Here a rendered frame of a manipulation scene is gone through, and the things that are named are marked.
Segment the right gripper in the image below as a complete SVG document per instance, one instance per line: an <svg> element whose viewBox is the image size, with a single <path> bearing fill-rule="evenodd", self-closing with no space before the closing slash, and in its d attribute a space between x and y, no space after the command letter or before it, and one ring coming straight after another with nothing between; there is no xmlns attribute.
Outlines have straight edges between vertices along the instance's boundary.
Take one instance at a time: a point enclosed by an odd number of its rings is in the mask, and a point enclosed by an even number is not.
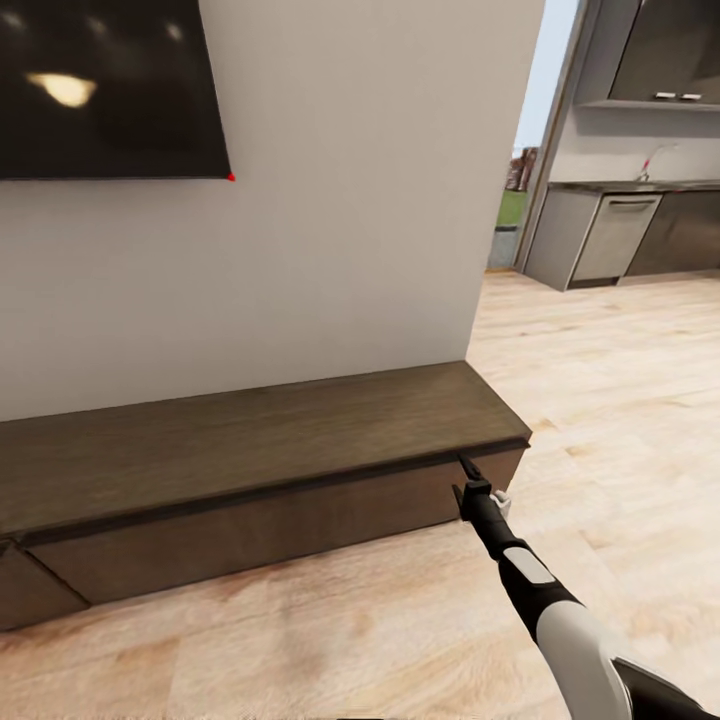
<svg viewBox="0 0 720 720"><path fill-rule="evenodd" d="M490 497L491 482L481 475L481 470L469 457L463 453L457 453L457 457L467 479L471 481L465 484L464 491L461 491L456 483L451 485L460 508L459 515L463 521L471 521L480 536L487 525L504 522L504 519Z"/></svg>

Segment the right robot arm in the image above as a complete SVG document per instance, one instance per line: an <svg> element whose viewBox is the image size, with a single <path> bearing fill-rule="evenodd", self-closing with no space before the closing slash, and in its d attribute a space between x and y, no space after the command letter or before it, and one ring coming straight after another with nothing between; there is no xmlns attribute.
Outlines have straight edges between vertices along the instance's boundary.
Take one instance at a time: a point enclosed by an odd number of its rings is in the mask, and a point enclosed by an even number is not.
<svg viewBox="0 0 720 720"><path fill-rule="evenodd" d="M467 479L453 493L463 521L497 562L513 607L551 668L573 720L720 720L662 667L595 617L504 522L512 497L463 453Z"/></svg>

